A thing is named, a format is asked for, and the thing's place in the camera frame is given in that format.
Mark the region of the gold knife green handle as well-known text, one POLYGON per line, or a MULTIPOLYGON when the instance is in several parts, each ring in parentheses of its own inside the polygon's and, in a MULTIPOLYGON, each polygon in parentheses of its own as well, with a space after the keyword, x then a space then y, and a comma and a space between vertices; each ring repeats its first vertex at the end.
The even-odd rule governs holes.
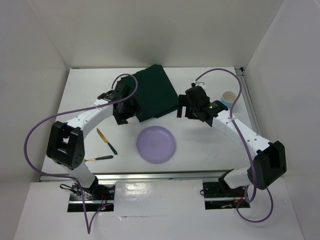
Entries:
POLYGON ((118 152, 117 152, 116 149, 112 146, 112 144, 107 140, 107 138, 103 135, 103 133, 102 133, 98 128, 96 128, 96 131, 97 131, 98 135, 100 136, 100 138, 103 140, 103 142, 106 143, 106 144, 109 146, 109 148, 111 149, 111 151, 112 151, 115 155, 117 155, 118 152))

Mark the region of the dark green cloth placemat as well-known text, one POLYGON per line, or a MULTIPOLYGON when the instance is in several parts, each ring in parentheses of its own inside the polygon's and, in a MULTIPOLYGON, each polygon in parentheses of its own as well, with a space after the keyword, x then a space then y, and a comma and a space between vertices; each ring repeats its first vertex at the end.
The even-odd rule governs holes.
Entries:
POLYGON ((154 64, 134 74, 138 88, 134 94, 141 112, 139 122, 160 118, 178 108, 179 97, 161 65, 154 64))

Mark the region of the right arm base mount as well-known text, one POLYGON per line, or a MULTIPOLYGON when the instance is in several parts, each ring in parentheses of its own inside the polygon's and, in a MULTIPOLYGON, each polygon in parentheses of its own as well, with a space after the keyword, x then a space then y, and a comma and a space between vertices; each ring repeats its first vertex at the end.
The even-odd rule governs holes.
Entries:
POLYGON ((204 197, 206 210, 235 209, 245 200, 245 187, 222 189, 218 182, 203 182, 199 194, 204 197))

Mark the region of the light blue mug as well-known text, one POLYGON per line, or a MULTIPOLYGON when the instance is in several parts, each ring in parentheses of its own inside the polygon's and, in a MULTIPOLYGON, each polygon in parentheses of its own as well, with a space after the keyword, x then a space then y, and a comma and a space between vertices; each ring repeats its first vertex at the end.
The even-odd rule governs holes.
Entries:
POLYGON ((234 92, 225 91, 220 98, 220 102, 230 109, 236 99, 237 95, 234 92))

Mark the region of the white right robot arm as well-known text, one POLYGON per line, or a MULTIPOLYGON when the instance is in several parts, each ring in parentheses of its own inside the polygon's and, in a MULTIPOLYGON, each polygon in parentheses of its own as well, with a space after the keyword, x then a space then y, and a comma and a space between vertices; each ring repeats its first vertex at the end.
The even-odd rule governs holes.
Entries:
POLYGON ((255 185, 265 190, 287 171, 285 146, 260 136, 239 119, 222 102, 210 101, 205 90, 193 86, 178 97, 177 117, 182 116, 207 123, 239 147, 243 147, 252 160, 249 168, 233 169, 220 177, 218 190, 230 196, 236 188, 255 185))

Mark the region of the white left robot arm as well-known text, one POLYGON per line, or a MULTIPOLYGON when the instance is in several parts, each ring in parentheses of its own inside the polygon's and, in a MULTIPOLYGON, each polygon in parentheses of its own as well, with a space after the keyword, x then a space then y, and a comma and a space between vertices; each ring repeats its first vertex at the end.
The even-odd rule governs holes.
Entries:
POLYGON ((128 123, 129 118, 136 116, 141 111, 134 97, 136 91, 136 88, 118 82, 115 89, 99 95, 96 101, 78 116, 66 122, 56 121, 51 127, 47 157, 78 180, 80 192, 88 200, 101 199, 108 193, 108 189, 99 184, 98 178, 85 164, 84 140, 109 117, 114 117, 118 125, 124 125, 128 123))

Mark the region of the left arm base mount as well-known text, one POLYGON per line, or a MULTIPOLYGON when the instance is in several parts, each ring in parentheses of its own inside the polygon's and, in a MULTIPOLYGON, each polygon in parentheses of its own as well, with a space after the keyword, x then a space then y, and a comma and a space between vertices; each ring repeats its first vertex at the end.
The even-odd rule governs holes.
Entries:
MULTIPOLYGON (((104 185, 106 190, 98 193, 98 196, 93 196, 87 192, 84 193, 84 203, 87 212, 96 212, 101 208, 101 212, 113 212, 114 211, 114 198, 115 198, 115 188, 116 185, 106 184, 104 185)), ((73 183, 72 185, 60 184, 59 186, 62 190, 68 190, 69 200, 68 200, 68 213, 82 213, 83 212, 83 198, 79 187, 73 183)))

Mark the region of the lilac plastic plate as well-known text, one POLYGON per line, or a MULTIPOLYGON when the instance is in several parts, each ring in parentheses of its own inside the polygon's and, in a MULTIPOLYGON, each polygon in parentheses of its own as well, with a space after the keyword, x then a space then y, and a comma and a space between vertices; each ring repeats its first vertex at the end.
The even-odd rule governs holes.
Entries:
POLYGON ((176 140, 168 129, 162 126, 150 126, 139 133, 136 148, 139 155, 148 163, 163 164, 173 156, 176 140))

